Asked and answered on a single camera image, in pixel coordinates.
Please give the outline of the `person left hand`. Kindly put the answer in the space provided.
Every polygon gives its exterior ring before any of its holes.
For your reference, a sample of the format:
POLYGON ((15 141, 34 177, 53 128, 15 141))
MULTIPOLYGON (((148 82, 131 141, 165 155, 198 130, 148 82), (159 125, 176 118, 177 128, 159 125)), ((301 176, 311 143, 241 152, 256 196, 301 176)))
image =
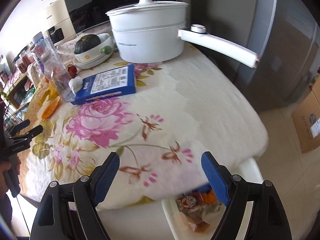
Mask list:
POLYGON ((14 198, 17 197, 21 190, 18 178, 18 175, 20 174, 20 164, 21 162, 16 154, 1 161, 1 174, 3 175, 7 188, 14 198))

